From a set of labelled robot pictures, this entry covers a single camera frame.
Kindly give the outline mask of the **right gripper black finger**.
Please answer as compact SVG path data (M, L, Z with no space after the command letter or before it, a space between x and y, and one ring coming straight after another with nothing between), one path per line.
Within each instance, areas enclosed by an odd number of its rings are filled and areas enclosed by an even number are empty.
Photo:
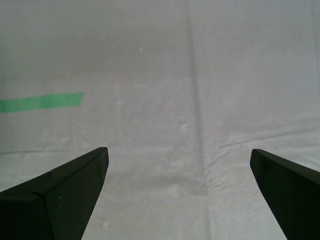
M102 191L109 155L99 147L0 193L2 240L80 240Z
M250 168L288 240L320 238L320 173L262 149L253 149Z

